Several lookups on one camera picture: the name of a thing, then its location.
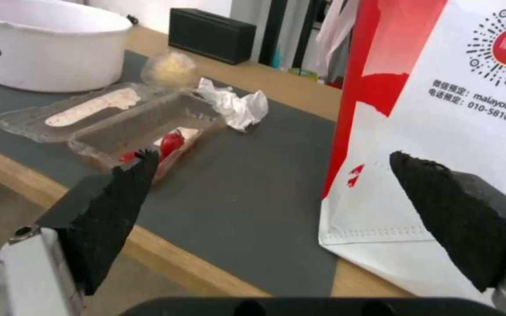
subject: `food residue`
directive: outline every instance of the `food residue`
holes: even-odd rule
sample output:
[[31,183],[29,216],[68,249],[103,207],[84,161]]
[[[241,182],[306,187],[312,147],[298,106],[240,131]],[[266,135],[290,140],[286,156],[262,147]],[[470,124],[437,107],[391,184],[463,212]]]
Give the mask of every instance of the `food residue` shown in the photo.
[[140,100],[141,98],[135,90],[132,88],[122,88],[50,116],[46,119],[45,123],[51,127],[70,126],[88,116],[105,110],[105,108],[128,110]]

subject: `plastic container lid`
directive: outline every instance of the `plastic container lid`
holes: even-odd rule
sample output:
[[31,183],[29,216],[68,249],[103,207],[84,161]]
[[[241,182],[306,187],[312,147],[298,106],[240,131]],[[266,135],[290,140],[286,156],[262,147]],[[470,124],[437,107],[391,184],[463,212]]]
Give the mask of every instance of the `plastic container lid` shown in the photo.
[[138,83],[121,83],[42,108],[25,108],[0,114],[0,128],[36,142],[65,142],[94,124],[138,108],[166,90]]

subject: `floor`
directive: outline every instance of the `floor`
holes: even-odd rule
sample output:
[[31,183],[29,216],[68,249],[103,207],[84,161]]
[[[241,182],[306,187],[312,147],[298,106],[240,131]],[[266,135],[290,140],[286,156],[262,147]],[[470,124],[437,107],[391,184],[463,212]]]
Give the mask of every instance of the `floor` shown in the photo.
[[[0,246],[18,226],[31,224],[43,212],[40,206],[0,185]],[[86,298],[83,316],[118,315],[151,298],[189,295],[133,258],[120,254],[95,296]]]

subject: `wooden table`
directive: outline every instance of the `wooden table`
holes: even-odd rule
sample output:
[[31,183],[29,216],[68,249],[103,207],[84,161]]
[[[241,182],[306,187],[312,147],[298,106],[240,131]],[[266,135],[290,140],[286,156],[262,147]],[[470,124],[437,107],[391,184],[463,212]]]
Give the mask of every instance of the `wooden table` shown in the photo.
[[[128,49],[145,56],[167,51],[167,36],[135,27]],[[267,97],[294,108],[336,120],[341,92],[306,78],[246,62],[237,66],[189,54],[200,75],[248,91],[263,90]],[[0,183],[45,208],[68,188],[0,154]],[[135,226],[123,249],[151,270],[167,276],[200,296],[269,296],[258,288]],[[345,260],[339,259],[332,296],[408,296],[404,290]]]

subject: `white bowl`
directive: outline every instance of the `white bowl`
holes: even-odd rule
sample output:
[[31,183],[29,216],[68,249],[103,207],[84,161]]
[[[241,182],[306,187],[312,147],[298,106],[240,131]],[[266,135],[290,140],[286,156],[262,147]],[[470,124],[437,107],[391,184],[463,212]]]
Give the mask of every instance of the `white bowl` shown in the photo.
[[0,84],[41,92],[94,90],[122,74],[132,24],[55,0],[0,0]]

